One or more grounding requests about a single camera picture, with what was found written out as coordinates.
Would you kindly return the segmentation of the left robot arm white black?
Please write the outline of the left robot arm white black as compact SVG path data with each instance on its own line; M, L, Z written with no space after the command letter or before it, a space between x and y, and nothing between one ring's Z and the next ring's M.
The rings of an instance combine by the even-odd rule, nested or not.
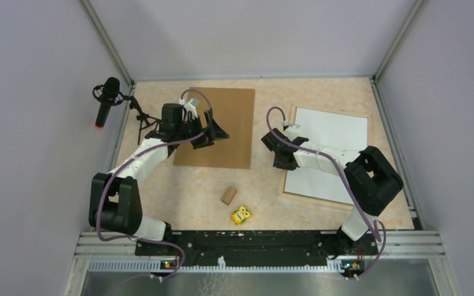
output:
M193 149L199 149L230 137L216 123L211 109L204 111L204 116L206 126L202 125L196 111L195 100L164 104L158 128L150 131L121 165L93 177L90 225L127 237L148 239L150 248L157 254L169 253L173 238L165 233L167 224L143 214L139 184L180 144L190 143Z

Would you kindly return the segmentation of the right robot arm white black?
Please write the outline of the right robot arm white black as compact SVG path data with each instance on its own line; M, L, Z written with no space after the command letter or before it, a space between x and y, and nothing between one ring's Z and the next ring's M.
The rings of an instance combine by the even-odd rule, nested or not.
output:
M404 187L404 182L381 150L374 146L344 150L316 144L295 135L296 126L270 130L261 139L274 154L273 167L286 171L308 168L336 175L353 203L347 220L329 243L329 254L353 254L368 233L376 240L378 217Z

